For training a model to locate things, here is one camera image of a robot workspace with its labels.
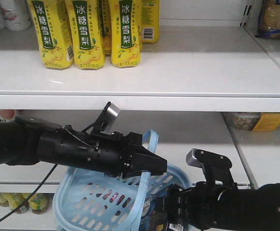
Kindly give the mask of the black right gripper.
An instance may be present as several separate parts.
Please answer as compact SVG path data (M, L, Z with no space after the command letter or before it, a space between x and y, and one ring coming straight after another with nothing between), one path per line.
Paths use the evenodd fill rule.
M222 185L209 187L204 181L188 189L174 185L163 199L163 211L173 224L188 224L200 230L236 230L237 216L231 203L221 200L221 195L231 190Z

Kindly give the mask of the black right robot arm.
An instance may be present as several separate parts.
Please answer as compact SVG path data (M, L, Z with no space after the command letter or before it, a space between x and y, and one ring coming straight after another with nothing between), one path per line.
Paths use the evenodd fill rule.
M199 182L185 190L171 190L161 208L171 223L183 222L202 231L280 231L280 183L256 190Z

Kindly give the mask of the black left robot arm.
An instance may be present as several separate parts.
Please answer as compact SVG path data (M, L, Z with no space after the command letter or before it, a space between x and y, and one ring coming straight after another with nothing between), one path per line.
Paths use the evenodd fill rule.
M47 162L123 178L166 172L166 159L146 149L141 134L105 134L107 124L97 119L76 131L70 125L29 116L17 116L10 122L0 120L0 164L29 166Z

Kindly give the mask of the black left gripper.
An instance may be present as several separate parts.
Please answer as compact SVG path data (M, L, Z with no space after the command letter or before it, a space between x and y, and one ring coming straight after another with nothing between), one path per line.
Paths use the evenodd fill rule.
M91 134L66 125L41 134L37 146L39 161L102 172L124 179L149 172L153 176L167 171L167 160L142 146L142 135L119 132Z

